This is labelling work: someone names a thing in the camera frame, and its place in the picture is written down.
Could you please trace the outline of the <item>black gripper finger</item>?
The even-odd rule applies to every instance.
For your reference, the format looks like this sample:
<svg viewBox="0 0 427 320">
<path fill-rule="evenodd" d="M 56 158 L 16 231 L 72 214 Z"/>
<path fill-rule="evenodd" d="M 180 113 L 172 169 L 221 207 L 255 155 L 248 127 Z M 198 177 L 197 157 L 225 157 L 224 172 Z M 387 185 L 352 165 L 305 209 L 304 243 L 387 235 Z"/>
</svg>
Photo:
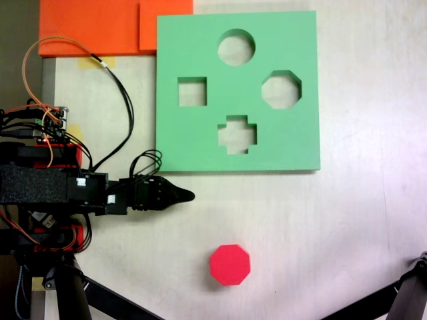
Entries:
<svg viewBox="0 0 427 320">
<path fill-rule="evenodd" d="M 170 182 L 167 184 L 166 191 L 168 207 L 179 203 L 187 203 L 195 199 L 195 194 L 192 191 L 177 187 Z"/>
</svg>

